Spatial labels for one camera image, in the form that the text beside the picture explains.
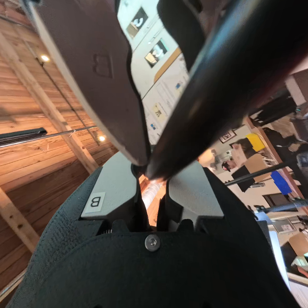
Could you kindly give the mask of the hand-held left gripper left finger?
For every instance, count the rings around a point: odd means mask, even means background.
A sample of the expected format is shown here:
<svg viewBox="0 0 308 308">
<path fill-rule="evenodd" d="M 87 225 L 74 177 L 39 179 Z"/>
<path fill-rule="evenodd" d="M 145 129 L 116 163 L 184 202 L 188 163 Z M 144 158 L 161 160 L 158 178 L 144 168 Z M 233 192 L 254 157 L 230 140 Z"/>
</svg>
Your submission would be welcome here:
<svg viewBox="0 0 308 308">
<path fill-rule="evenodd" d="M 144 220 L 139 180 L 132 163 L 117 152 L 102 167 L 81 213 L 85 220 Z"/>
</svg>

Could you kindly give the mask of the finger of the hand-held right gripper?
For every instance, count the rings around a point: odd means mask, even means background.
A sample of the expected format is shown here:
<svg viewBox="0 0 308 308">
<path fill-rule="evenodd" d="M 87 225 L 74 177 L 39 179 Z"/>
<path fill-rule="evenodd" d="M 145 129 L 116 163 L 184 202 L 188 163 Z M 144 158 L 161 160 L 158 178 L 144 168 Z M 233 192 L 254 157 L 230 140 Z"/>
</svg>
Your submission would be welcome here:
<svg viewBox="0 0 308 308">
<path fill-rule="evenodd" d="M 31 21 L 83 108 L 136 166 L 151 155 L 121 1 L 31 1 Z"/>
<path fill-rule="evenodd" d="M 188 71 L 205 43 L 205 35 L 198 19 L 201 11 L 200 1 L 160 0 L 157 4 L 158 15 L 182 51 Z"/>
</svg>

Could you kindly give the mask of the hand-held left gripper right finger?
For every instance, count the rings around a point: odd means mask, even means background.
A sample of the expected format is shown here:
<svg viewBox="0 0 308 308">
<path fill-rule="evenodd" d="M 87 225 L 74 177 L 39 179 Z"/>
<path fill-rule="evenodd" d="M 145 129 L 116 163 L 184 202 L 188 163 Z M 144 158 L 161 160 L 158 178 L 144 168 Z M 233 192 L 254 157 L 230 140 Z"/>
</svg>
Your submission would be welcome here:
<svg viewBox="0 0 308 308">
<path fill-rule="evenodd" d="M 179 225 L 185 219 L 200 225 L 202 219 L 224 218 L 206 172 L 198 161 L 167 180 L 161 201 L 158 225 Z"/>
</svg>

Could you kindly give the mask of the black tripod pole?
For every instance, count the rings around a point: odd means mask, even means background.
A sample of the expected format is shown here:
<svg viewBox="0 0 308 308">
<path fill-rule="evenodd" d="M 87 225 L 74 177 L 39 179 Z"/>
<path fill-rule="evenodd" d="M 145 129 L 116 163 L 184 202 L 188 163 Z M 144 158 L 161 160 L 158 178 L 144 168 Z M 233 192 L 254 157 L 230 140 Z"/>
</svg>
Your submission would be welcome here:
<svg viewBox="0 0 308 308">
<path fill-rule="evenodd" d="M 231 186 L 231 185 L 234 185 L 234 184 L 239 184 L 239 183 L 246 182 L 246 181 L 251 180 L 251 179 L 253 179 L 255 177 L 258 177 L 258 176 L 261 176 L 261 175 L 265 175 L 265 174 L 271 173 L 271 172 L 276 171 L 276 170 L 283 169 L 284 167 L 289 166 L 290 163 L 292 163 L 292 160 L 289 160 L 289 161 L 277 164 L 277 165 L 272 166 L 272 167 L 268 167 L 266 169 L 254 172 L 254 173 L 249 174 L 249 175 L 241 176 L 240 178 L 237 178 L 235 180 L 226 182 L 225 185 L 226 186 Z"/>
</svg>

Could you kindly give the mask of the cardboard box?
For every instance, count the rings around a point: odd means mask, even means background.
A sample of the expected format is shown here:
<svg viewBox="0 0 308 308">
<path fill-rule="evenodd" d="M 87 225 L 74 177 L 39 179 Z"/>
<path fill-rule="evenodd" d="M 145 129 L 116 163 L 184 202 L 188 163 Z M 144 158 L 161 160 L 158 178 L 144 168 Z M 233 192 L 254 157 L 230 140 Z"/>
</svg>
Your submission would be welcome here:
<svg viewBox="0 0 308 308">
<path fill-rule="evenodd" d="M 269 167 L 265 163 L 263 156 L 259 153 L 254 154 L 248 160 L 246 160 L 244 163 L 244 166 L 247 168 L 250 174 L 255 173 L 257 171 L 264 170 Z M 255 183 L 259 183 L 259 182 L 262 182 L 270 178 L 271 178 L 271 172 L 263 174 L 263 175 L 255 176 L 253 179 Z"/>
</svg>

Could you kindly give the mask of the metal ceiling rod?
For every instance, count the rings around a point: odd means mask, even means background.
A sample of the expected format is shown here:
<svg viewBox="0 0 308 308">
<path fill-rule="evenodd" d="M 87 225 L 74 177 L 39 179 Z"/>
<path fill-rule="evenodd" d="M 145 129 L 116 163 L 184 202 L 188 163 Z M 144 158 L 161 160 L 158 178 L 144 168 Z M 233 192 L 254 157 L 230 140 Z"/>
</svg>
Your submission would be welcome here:
<svg viewBox="0 0 308 308">
<path fill-rule="evenodd" d="M 71 136 L 73 133 L 76 133 L 76 132 L 79 132 L 79 131 L 83 131 L 83 130 L 90 130 L 90 129 L 96 128 L 96 127 L 97 126 L 94 125 L 94 126 L 88 126 L 88 127 L 79 128 L 79 129 L 68 130 L 68 131 L 60 132 L 60 133 L 41 135 L 41 136 L 32 137 L 32 138 L 28 137 L 26 139 L 22 139 L 22 140 L 17 140 L 17 141 L 12 141 L 12 142 L 7 142 L 7 143 L 4 143 L 4 144 L 1 144 L 0 148 L 6 148 L 6 147 L 13 146 L 13 145 L 19 145 L 19 144 L 24 144 L 24 143 L 28 143 L 28 142 L 43 140 L 43 139 L 47 139 L 47 138 L 63 136 L 63 135 L 66 135 L 66 134 L 70 134 L 70 136 Z"/>
</svg>

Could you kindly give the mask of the yellow plastic bin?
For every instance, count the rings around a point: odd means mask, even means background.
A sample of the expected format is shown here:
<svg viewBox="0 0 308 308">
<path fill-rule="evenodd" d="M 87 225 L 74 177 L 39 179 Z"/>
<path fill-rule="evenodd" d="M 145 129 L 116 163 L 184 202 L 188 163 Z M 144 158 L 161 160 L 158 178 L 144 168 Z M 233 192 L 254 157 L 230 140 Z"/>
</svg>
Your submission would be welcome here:
<svg viewBox="0 0 308 308">
<path fill-rule="evenodd" d="M 252 145 L 252 148 L 256 152 L 260 152 L 263 149 L 265 149 L 265 145 L 260 139 L 260 137 L 255 133 L 250 133 L 246 135 L 246 138 L 249 140 L 250 144 Z"/>
</svg>

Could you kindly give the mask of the grey light stand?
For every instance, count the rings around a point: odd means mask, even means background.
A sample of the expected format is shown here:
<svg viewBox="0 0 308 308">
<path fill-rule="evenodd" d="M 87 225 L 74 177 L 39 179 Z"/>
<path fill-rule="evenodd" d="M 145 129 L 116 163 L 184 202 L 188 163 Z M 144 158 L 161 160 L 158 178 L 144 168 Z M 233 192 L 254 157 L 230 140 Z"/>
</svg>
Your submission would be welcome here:
<svg viewBox="0 0 308 308">
<path fill-rule="evenodd" d="M 251 209 L 253 213 L 277 213 L 277 212 L 286 212 L 286 211 L 292 211 L 297 210 L 298 208 L 307 207 L 308 206 L 308 199 L 301 199 L 296 198 L 293 200 L 293 202 L 284 204 L 284 205 L 277 205 L 274 207 L 265 208 L 264 206 L 255 206 L 256 212 Z"/>
</svg>

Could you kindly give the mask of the blue plastic bin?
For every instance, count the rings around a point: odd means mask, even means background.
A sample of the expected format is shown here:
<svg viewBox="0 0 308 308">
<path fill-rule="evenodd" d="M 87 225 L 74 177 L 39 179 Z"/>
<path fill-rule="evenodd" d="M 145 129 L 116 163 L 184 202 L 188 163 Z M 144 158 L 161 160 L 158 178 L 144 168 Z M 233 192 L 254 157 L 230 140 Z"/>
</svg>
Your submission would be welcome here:
<svg viewBox="0 0 308 308">
<path fill-rule="evenodd" d="M 271 172 L 271 178 L 273 179 L 275 185 L 277 186 L 282 195 L 288 195 L 292 193 L 292 190 L 288 185 L 287 181 L 278 171 Z"/>
</svg>

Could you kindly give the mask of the dark wall photo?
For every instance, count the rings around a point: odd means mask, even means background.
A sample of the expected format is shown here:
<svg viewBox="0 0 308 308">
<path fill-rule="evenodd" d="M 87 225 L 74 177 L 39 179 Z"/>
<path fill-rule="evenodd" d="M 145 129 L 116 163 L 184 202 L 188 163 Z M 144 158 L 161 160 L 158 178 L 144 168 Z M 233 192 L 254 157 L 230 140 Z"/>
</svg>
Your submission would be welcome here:
<svg viewBox="0 0 308 308">
<path fill-rule="evenodd" d="M 161 38 L 144 57 L 150 68 L 153 68 L 168 52 L 165 41 Z"/>
<path fill-rule="evenodd" d="M 129 37 L 134 39 L 147 20 L 147 13 L 140 7 L 126 28 Z"/>
</svg>

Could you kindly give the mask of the silver air duct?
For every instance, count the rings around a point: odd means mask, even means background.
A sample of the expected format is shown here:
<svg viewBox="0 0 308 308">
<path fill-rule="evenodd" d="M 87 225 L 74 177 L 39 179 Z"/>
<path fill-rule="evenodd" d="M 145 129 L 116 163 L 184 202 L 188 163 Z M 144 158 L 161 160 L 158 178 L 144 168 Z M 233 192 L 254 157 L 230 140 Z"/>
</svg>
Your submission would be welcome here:
<svg viewBox="0 0 308 308">
<path fill-rule="evenodd" d="M 159 202 L 166 193 L 166 181 L 152 180 L 142 192 L 142 201 L 148 211 L 158 210 Z"/>
</svg>

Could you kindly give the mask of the framed wall picture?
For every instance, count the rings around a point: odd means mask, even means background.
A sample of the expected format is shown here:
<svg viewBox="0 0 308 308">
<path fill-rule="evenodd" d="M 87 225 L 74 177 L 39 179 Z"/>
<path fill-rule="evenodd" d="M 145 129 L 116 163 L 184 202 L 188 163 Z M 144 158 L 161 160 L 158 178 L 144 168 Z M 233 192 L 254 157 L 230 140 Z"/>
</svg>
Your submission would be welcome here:
<svg viewBox="0 0 308 308">
<path fill-rule="evenodd" d="M 232 138 L 234 138 L 236 136 L 237 136 L 237 134 L 234 132 L 234 130 L 228 130 L 221 137 L 219 137 L 219 140 L 222 144 L 224 144 L 224 143 L 229 142 Z"/>
</svg>

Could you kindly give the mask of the black ceiling rail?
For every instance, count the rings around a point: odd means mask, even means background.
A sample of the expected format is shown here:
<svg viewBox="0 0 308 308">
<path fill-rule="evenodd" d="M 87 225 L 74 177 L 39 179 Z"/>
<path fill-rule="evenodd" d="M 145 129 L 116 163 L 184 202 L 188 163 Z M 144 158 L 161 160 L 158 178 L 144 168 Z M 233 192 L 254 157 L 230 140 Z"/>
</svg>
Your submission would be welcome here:
<svg viewBox="0 0 308 308">
<path fill-rule="evenodd" d="M 23 140 L 31 140 L 36 137 L 44 136 L 47 131 L 44 128 L 29 129 L 11 133 L 0 134 L 0 145 L 6 145 Z"/>
</svg>

